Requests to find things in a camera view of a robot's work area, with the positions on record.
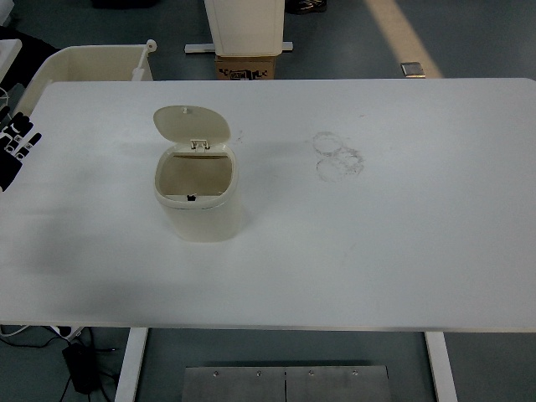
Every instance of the black power adapter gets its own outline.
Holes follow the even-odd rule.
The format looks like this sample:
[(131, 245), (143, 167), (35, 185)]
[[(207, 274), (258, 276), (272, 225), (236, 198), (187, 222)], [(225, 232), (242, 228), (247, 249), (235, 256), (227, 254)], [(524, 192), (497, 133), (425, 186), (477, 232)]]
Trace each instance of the black power adapter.
[(90, 394), (99, 388), (99, 371), (93, 350), (72, 343), (62, 351), (76, 392)]

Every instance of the white cable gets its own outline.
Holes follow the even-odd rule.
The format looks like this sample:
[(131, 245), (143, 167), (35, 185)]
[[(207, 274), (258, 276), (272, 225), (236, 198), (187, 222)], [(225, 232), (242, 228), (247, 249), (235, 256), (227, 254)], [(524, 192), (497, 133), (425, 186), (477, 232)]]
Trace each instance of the white cable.
[(18, 333), (21, 333), (22, 331), (24, 331), (26, 328), (28, 328), (29, 325), (25, 325), (23, 326), (22, 328), (18, 329), (17, 331), (15, 332), (11, 332), (11, 333), (3, 333), (2, 332), (2, 326), (0, 325), (0, 337), (4, 337), (4, 338), (9, 338), (9, 337), (12, 337), (13, 335), (17, 335)]

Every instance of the scuff mark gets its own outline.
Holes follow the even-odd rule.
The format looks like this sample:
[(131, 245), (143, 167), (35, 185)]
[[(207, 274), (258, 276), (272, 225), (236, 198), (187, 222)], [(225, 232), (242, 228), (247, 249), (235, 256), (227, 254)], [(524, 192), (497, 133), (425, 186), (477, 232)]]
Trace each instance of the scuff mark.
[(317, 163), (318, 176), (325, 182), (338, 182), (363, 171), (364, 159), (359, 151), (347, 147), (337, 134), (319, 132), (312, 139), (312, 146), (321, 158)]

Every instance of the robotic hand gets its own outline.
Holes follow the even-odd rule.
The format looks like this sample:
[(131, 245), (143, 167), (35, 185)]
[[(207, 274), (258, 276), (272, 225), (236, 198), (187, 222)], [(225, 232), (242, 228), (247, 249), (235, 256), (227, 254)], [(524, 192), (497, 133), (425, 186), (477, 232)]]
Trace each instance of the robotic hand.
[[(0, 110), (0, 121), (9, 113), (9, 107)], [(0, 131), (0, 192), (6, 191), (23, 166), (22, 160), (39, 141), (41, 134), (34, 134), (27, 142), (24, 136), (34, 125), (22, 113), (17, 113)]]

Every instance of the table leg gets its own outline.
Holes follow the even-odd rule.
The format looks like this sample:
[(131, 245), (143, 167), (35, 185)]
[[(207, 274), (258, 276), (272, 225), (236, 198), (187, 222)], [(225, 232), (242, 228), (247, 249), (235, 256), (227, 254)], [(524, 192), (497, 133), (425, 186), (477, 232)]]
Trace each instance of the table leg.
[(131, 328), (117, 385), (116, 402), (134, 402), (149, 328)]
[(437, 402), (457, 402), (445, 336), (443, 332), (425, 332), (425, 338)]

